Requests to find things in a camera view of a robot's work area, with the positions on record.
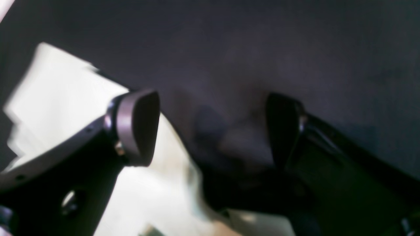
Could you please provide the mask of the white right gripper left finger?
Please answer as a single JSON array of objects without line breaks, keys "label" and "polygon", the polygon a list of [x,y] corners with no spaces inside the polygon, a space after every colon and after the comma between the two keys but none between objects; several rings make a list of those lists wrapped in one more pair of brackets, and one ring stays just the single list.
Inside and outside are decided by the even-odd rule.
[{"label": "white right gripper left finger", "polygon": [[63,143],[1,173],[2,236],[92,236],[124,167],[147,167],[159,95],[114,98],[104,116]]}]

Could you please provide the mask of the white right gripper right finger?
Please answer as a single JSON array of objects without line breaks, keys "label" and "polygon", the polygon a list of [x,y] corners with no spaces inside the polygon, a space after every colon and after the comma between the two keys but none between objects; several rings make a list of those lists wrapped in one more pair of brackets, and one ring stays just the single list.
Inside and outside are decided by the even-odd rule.
[{"label": "white right gripper right finger", "polygon": [[267,96],[266,124],[274,163],[310,191],[309,210],[321,235],[419,235],[419,180],[288,96]]}]

